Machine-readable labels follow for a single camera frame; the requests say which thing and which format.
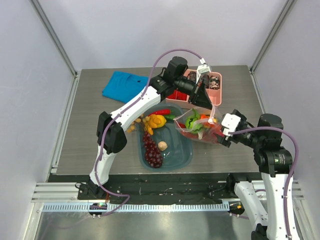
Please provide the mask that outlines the orange toy carrot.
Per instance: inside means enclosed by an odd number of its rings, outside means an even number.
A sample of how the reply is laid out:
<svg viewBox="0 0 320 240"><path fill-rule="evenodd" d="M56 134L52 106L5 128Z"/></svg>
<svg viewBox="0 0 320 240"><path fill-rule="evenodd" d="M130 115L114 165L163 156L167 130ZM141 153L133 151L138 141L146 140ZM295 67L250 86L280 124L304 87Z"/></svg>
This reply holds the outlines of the orange toy carrot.
<svg viewBox="0 0 320 240"><path fill-rule="evenodd" d="M209 115L205 115L205 114L201 114L200 115L200 119L208 121L210 119L210 116Z"/></svg>

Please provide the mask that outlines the toy green onion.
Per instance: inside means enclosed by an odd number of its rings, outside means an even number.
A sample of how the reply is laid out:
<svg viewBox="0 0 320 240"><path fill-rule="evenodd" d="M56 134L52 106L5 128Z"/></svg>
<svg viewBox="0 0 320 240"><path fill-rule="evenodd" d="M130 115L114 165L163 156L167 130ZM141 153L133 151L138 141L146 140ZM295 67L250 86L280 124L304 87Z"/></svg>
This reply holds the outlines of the toy green onion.
<svg viewBox="0 0 320 240"><path fill-rule="evenodd" d="M195 120L191 121L191 132L197 133L198 139L202 140L204 133L211 127L211 118L208 114L200 114L195 108L192 109Z"/></svg>

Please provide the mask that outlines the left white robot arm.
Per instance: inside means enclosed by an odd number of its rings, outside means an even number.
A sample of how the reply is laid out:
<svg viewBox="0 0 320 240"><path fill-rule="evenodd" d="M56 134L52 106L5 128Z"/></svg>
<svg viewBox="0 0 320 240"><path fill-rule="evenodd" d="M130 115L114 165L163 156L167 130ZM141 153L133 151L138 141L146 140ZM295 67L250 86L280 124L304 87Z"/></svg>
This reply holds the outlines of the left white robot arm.
<svg viewBox="0 0 320 240"><path fill-rule="evenodd" d="M211 67L203 58L200 59L195 81L184 75L187 69L188 62L185 58L173 57L160 74L149 76L147 85L132 100L112 113L104 111L99 115L97 157L87 183L89 194L93 198L100 200L106 195L107 188L104 184L109 180L113 161L127 144L125 131L146 110L159 104L175 90L187 94L191 104L212 109L213 104L205 85L200 81L201 75L211 72Z"/></svg>

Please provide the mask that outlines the green toy melon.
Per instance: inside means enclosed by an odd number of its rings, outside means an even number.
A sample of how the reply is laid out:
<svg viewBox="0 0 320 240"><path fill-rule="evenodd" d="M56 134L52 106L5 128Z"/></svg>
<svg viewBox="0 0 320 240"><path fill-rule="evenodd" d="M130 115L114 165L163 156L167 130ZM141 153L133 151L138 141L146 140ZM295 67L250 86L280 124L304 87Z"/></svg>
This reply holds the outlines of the green toy melon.
<svg viewBox="0 0 320 240"><path fill-rule="evenodd" d="M196 134L200 130L203 129L203 125L201 123L196 123L196 121L200 120L200 115L198 113L194 113L189 116L185 122L185 128L193 134Z"/></svg>

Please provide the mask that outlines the clear zip top bag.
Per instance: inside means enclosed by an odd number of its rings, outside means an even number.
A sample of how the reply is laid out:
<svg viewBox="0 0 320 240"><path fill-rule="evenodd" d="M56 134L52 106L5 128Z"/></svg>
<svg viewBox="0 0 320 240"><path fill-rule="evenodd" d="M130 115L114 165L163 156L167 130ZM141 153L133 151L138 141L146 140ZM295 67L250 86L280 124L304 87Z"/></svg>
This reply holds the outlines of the clear zip top bag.
<svg viewBox="0 0 320 240"><path fill-rule="evenodd" d="M223 138L222 115L215 106L211 110L195 106L173 119L175 127L184 137L208 144L217 144Z"/></svg>

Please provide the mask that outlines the red toy lobster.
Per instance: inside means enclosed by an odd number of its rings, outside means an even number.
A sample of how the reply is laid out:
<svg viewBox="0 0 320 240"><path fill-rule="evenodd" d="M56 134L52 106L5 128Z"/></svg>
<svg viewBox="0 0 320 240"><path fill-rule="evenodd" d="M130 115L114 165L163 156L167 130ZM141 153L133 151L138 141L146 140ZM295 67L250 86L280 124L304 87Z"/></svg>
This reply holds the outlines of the red toy lobster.
<svg viewBox="0 0 320 240"><path fill-rule="evenodd" d="M218 137L223 137L222 126L220 124L211 124L210 126L201 125L200 130L188 131L186 128L177 127L177 131L184 137L207 144L217 144Z"/></svg>

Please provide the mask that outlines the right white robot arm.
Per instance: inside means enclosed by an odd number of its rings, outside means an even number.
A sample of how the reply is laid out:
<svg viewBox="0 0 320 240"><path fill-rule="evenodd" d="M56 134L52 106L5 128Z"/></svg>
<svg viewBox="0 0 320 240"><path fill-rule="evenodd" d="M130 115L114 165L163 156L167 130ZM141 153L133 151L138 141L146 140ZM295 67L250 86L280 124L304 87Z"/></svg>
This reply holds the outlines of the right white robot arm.
<svg viewBox="0 0 320 240"><path fill-rule="evenodd" d="M241 143L253 150L264 184L266 204L264 207L247 176L230 174L226 193L238 197L244 207L253 240L298 240L293 208L293 173L299 156L297 141L284 131L282 119L264 113L256 127L250 127L246 117L238 110L226 113L221 119L222 136L218 143L229 147Z"/></svg>

